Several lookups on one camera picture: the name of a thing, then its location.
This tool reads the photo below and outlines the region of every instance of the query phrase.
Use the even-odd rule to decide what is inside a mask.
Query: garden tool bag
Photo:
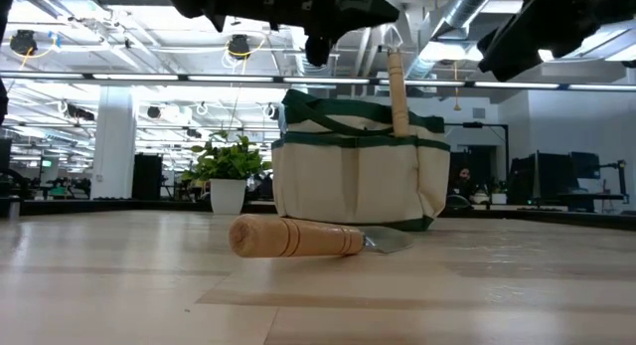
[[[384,105],[294,89],[282,103],[287,132],[272,145],[279,216],[425,231],[443,210],[443,118],[410,113],[410,136],[395,138]]]

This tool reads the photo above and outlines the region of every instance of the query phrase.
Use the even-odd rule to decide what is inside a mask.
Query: ceiling
[[[446,1],[397,0],[407,16],[407,32],[402,32],[410,33],[410,38],[418,41],[426,13],[435,11]],[[491,0],[470,24],[467,39],[440,44],[443,50],[439,53],[443,57],[437,58],[428,77],[493,81],[492,76],[478,71],[479,56],[469,58],[469,52],[480,38],[520,8],[521,0]],[[605,60],[634,45],[636,31],[631,27],[603,29],[572,55],[527,71],[512,82],[614,82],[624,76],[624,68],[619,62]],[[34,57],[25,60],[10,49],[10,38],[18,30],[35,31],[38,49]],[[204,17],[182,17],[167,0],[15,0],[0,61],[3,71],[373,77],[387,70],[385,54],[374,53],[377,50],[374,33],[365,30],[348,33],[333,48],[327,68],[315,70],[303,66],[305,37],[302,30],[294,27],[281,26],[274,32],[264,22],[228,18],[223,32],[218,33]],[[232,35],[247,36],[250,54],[246,60],[238,61],[228,53],[227,44]],[[446,57],[447,50],[458,47],[461,47],[459,57]],[[401,47],[405,66],[420,55],[421,48],[421,42]],[[69,168],[90,167],[94,127],[65,126],[77,121],[66,117],[64,110],[71,104],[98,117],[99,85],[29,80],[6,80],[5,85],[10,88],[11,97],[8,119],[51,124],[5,128],[5,132],[16,138],[14,144],[19,145],[14,147],[16,155],[58,150],[58,154],[65,152],[81,158],[80,163],[67,162]],[[193,158],[186,146],[201,141],[187,136],[179,127],[165,127],[189,124],[201,131],[202,139],[214,128],[242,127],[251,131],[250,136],[258,142],[268,144],[278,136],[277,121],[269,117],[271,106],[278,105],[286,92],[284,87],[251,87],[237,83],[133,87],[140,106],[137,150],[164,153],[172,160],[166,165],[176,165],[177,169],[183,168],[179,164],[187,164]],[[339,92],[349,93],[350,89],[338,87],[321,91],[334,96]],[[438,88],[422,96],[445,97],[452,93],[452,89]],[[491,97],[499,102],[510,93],[475,89],[462,95]],[[163,116],[149,117],[147,110],[151,106],[165,110]]]

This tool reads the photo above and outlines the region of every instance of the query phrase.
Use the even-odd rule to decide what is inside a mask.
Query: green trim
[[[296,124],[310,120],[311,116],[302,110],[308,106],[322,115],[356,116],[383,124],[393,123],[391,108],[373,102],[345,99],[321,99],[302,91],[290,89],[282,101],[285,106],[285,121]],[[433,133],[444,133],[444,119],[439,116],[418,116],[408,113],[408,122],[413,126],[420,126]]]
[[[450,145],[445,142],[420,139],[416,136],[396,138],[392,136],[368,137],[338,137],[332,135],[314,135],[307,133],[287,132],[282,138],[274,141],[271,148],[282,147],[285,143],[296,143],[315,146],[335,146],[342,148],[365,148],[378,146],[406,146],[432,147],[443,151],[450,151]]]
[[[314,220],[305,220],[305,219],[297,219],[293,217],[285,216],[285,218],[291,220],[303,220],[303,221],[311,221],[311,222],[324,222],[324,221],[314,221]],[[428,216],[422,216],[420,219],[415,220],[406,220],[406,221],[396,221],[396,222],[384,222],[384,223],[338,223],[338,225],[343,226],[353,226],[353,227],[370,227],[370,226],[382,226],[392,228],[394,230],[404,231],[404,232],[425,232],[430,227],[430,224],[435,221],[434,219]]]

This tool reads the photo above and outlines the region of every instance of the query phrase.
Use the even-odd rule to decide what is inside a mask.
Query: desk
[[[132,211],[0,225],[2,343],[636,343],[636,233],[439,219],[389,256],[239,259],[231,220]]]

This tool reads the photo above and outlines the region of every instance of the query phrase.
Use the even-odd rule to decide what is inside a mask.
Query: bag handle
[[[320,102],[321,99],[316,98],[307,102],[303,102],[301,100],[298,100],[296,97],[290,96],[291,95],[288,95],[285,98],[285,100],[283,101],[284,104],[293,107],[296,111],[302,113],[303,116],[307,117],[307,119],[339,134],[347,136],[386,136],[390,135],[393,132],[392,127],[386,128],[384,130],[361,130],[342,122],[338,122],[331,117],[314,110],[311,106],[309,106],[311,104]]]

